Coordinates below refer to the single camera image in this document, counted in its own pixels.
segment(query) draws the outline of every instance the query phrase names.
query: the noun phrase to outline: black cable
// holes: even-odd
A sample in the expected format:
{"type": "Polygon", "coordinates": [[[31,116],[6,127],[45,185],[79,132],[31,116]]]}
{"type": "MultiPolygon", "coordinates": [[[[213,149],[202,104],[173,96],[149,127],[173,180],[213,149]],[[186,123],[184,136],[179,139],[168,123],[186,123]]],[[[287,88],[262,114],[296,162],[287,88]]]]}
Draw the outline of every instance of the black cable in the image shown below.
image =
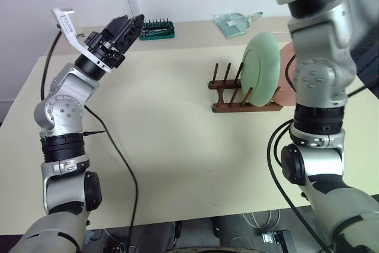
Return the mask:
{"type": "Polygon", "coordinates": [[[282,186],[280,185],[280,183],[279,183],[279,181],[278,181],[278,179],[277,179],[277,177],[275,175],[274,169],[272,168],[272,164],[271,164],[271,145],[272,145],[272,141],[274,140],[275,135],[283,127],[285,127],[288,124],[291,124],[292,122],[293,122],[293,120],[286,121],[285,123],[281,124],[272,133],[272,135],[270,137],[270,140],[268,141],[268,144],[267,144],[267,164],[268,164],[268,168],[269,168],[270,174],[272,176],[272,179],[274,180],[275,185],[279,189],[279,192],[282,194],[282,196],[284,197],[284,199],[290,205],[291,209],[294,211],[294,213],[296,214],[296,216],[300,219],[301,223],[309,231],[309,233],[311,234],[311,236],[314,238],[314,240],[316,240],[316,242],[321,246],[321,248],[325,250],[325,253],[331,253],[330,250],[328,249],[327,245],[325,245],[325,243],[318,237],[317,233],[310,227],[310,225],[307,223],[307,221],[304,219],[304,217],[298,211],[298,209],[296,208],[296,206],[292,203],[292,201],[290,200],[290,198],[287,196],[287,194],[283,190],[282,186]]]}
{"type": "Polygon", "coordinates": [[[53,40],[53,43],[50,46],[49,53],[47,54],[45,66],[43,68],[42,80],[41,80],[41,101],[45,99],[45,81],[46,81],[47,69],[49,68],[50,59],[52,58],[53,51],[55,49],[55,46],[57,45],[60,35],[62,35],[61,30],[59,30],[57,35],[55,36],[55,39],[53,40]]]}
{"type": "Polygon", "coordinates": [[[131,170],[128,162],[125,160],[125,157],[124,155],[120,152],[120,150],[118,149],[117,145],[115,144],[115,142],[113,141],[113,138],[111,136],[111,134],[109,133],[108,131],[108,128],[107,126],[105,125],[105,123],[101,120],[101,118],[96,115],[87,105],[84,105],[84,108],[91,114],[93,115],[103,126],[105,132],[107,133],[108,137],[109,137],[109,140],[111,141],[111,143],[113,144],[114,148],[117,150],[118,154],[121,156],[122,160],[124,161],[126,167],[128,168],[129,172],[130,172],[130,175],[132,176],[133,178],[133,181],[134,181],[134,186],[136,188],[136,195],[135,195],[135,198],[134,198],[134,207],[133,207],[133,214],[131,216],[131,222],[130,222],[130,226],[129,226],[129,234],[128,234],[128,237],[127,237],[127,242],[126,242],[126,252],[129,252],[129,245],[130,245],[130,242],[131,242],[131,235],[133,233],[133,226],[134,226],[134,218],[136,217],[136,210],[137,210],[137,204],[138,204],[138,183],[137,183],[137,179],[136,179],[136,176],[134,175],[133,171],[131,170]]]}
{"type": "MultiPolygon", "coordinates": [[[[57,36],[55,37],[55,39],[54,39],[54,41],[53,41],[53,43],[52,43],[52,45],[50,47],[49,54],[47,55],[47,58],[46,58],[46,61],[45,61],[45,66],[44,66],[44,69],[43,69],[42,80],[41,80],[41,100],[44,100],[44,88],[45,88],[47,70],[48,70],[49,64],[50,64],[50,59],[52,57],[54,48],[55,48],[55,46],[56,46],[56,44],[58,42],[58,39],[59,39],[59,37],[60,37],[61,34],[62,34],[62,32],[59,30],[59,32],[57,33],[57,36]]],[[[126,167],[128,168],[128,170],[130,172],[130,175],[133,177],[134,186],[136,188],[136,195],[135,195],[135,198],[134,198],[133,213],[132,213],[132,216],[131,216],[131,221],[130,221],[130,226],[129,226],[129,234],[128,234],[127,242],[126,242],[126,253],[129,253],[129,246],[130,246],[130,242],[131,242],[131,235],[133,233],[134,219],[136,217],[136,210],[137,210],[137,204],[138,204],[138,183],[137,183],[137,179],[136,179],[136,176],[134,175],[133,171],[131,170],[129,164],[125,160],[125,157],[123,156],[123,154],[120,152],[120,150],[118,149],[117,145],[113,141],[113,138],[112,138],[111,134],[109,133],[108,128],[105,125],[105,123],[101,120],[101,118],[98,115],[95,114],[95,112],[93,112],[86,105],[84,105],[84,108],[91,115],[93,115],[102,124],[102,126],[103,126],[104,130],[106,131],[106,133],[107,133],[107,135],[108,135],[111,143],[113,144],[113,146],[116,149],[116,151],[118,152],[118,154],[121,156],[123,162],[125,163],[126,167]]]]}
{"type": "Polygon", "coordinates": [[[97,240],[99,240],[101,237],[102,237],[102,234],[104,233],[104,230],[103,229],[100,229],[101,230],[101,232],[100,232],[100,236],[99,237],[97,237],[97,238],[90,238],[90,240],[92,240],[92,241],[97,241],[97,240]]]}
{"type": "Polygon", "coordinates": [[[288,62],[287,66],[285,67],[284,75],[285,75],[285,79],[287,80],[288,84],[290,84],[290,87],[292,87],[292,89],[296,92],[296,90],[295,90],[295,86],[294,86],[294,84],[292,83],[290,76],[288,75],[288,71],[290,70],[290,66],[291,66],[292,63],[294,62],[295,58],[296,58],[296,55],[293,55],[293,56],[291,57],[291,59],[290,59],[290,61],[288,62]]]}
{"type": "Polygon", "coordinates": [[[285,135],[285,133],[290,129],[290,125],[288,125],[280,134],[279,136],[277,137],[275,143],[274,143],[274,157],[275,157],[275,160],[277,161],[277,163],[279,164],[280,167],[282,167],[282,163],[280,162],[279,160],[279,157],[278,157],[278,144],[279,144],[279,141],[281,140],[281,138],[285,135]]]}
{"type": "Polygon", "coordinates": [[[377,85],[379,83],[379,76],[375,76],[375,78],[370,81],[369,83],[367,83],[366,85],[363,85],[362,87],[358,88],[357,90],[354,90],[353,92],[349,93],[348,94],[348,97],[352,97],[354,96],[355,94],[363,91],[364,89],[366,88],[371,88],[371,87],[374,87],[375,85],[377,85]]]}

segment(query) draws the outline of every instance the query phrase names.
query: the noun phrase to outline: plate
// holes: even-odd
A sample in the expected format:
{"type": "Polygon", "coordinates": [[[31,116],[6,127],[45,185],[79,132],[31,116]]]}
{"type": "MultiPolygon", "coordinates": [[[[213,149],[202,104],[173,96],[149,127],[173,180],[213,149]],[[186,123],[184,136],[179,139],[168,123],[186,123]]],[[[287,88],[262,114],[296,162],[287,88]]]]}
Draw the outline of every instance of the plate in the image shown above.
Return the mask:
{"type": "MultiPolygon", "coordinates": [[[[285,68],[287,67],[288,63],[290,62],[291,58],[295,54],[294,51],[294,44],[288,43],[286,44],[281,50],[280,50],[280,76],[279,76],[279,90],[274,95],[272,100],[274,100],[275,103],[282,106],[295,106],[296,105],[296,93],[288,84],[286,78],[285,78],[285,68]]],[[[293,63],[291,64],[289,70],[288,70],[288,76],[293,81],[295,68],[297,65],[296,59],[294,59],[293,63]]]]}
{"type": "Polygon", "coordinates": [[[280,53],[278,42],[269,32],[256,35],[243,54],[241,70],[242,91],[253,88],[248,101],[258,107],[267,105],[278,86],[280,53]]]}

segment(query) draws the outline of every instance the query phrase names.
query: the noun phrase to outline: green plate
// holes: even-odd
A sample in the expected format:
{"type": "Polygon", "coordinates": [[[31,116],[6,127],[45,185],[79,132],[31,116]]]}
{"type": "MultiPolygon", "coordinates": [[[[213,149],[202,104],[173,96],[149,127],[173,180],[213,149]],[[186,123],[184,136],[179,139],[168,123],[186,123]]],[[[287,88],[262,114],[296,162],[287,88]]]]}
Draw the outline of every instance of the green plate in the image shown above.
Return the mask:
{"type": "Polygon", "coordinates": [[[262,107],[271,101],[278,86],[280,52],[278,42],[269,32],[256,35],[248,43],[243,54],[241,86],[246,94],[253,88],[248,101],[262,107]]]}

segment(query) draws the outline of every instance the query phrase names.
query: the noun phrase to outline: table surface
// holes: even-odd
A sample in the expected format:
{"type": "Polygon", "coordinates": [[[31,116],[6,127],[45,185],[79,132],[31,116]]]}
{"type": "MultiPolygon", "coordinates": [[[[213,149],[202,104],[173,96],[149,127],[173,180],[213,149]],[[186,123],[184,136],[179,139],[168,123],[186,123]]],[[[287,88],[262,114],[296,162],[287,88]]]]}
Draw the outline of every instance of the table surface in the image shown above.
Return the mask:
{"type": "MultiPolygon", "coordinates": [[[[136,224],[288,207],[268,172],[266,146],[274,129],[292,118],[294,107],[261,113],[211,111],[217,94],[207,82],[214,64],[220,64],[221,78],[232,62],[233,77],[245,46],[128,52],[89,99],[88,106],[105,121],[136,174],[136,224]]],[[[77,56],[53,56],[46,82],[77,56]]],[[[45,59],[37,61],[0,128],[0,235],[24,233],[44,215],[43,155],[33,111],[45,59]]],[[[361,85],[356,79],[348,91],[361,85]]],[[[368,194],[379,193],[378,114],[379,101],[367,90],[352,97],[345,111],[345,182],[368,194]]],[[[102,130],[87,112],[83,128],[102,130]]],[[[85,143],[103,195],[89,228],[129,225],[134,199],[130,174],[106,135],[87,137],[85,143]]],[[[286,136],[280,147],[288,143],[286,136]]],[[[274,169],[295,205],[307,205],[300,189],[282,177],[278,166],[274,169]]]]}

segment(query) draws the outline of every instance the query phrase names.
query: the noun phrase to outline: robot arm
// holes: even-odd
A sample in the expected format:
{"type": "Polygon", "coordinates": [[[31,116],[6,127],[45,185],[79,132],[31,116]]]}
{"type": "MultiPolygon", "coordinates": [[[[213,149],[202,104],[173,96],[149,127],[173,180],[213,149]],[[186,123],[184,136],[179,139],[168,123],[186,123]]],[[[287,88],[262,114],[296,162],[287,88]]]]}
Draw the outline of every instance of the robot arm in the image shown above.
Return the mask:
{"type": "Polygon", "coordinates": [[[288,28],[298,63],[293,143],[282,150],[282,172],[303,190],[336,252],[379,252],[379,204],[342,179],[345,88],[356,73],[349,2],[277,1],[293,16],[288,28]]]}
{"type": "Polygon", "coordinates": [[[83,47],[71,9],[53,10],[59,27],[81,55],[54,78],[48,96],[34,110],[41,127],[44,153],[42,217],[12,249],[15,252],[82,252],[88,216],[101,203],[100,183],[89,172],[83,141],[83,108],[99,87],[99,80],[125,59],[139,36],[144,16],[113,19],[101,32],[92,32],[83,47]]]}

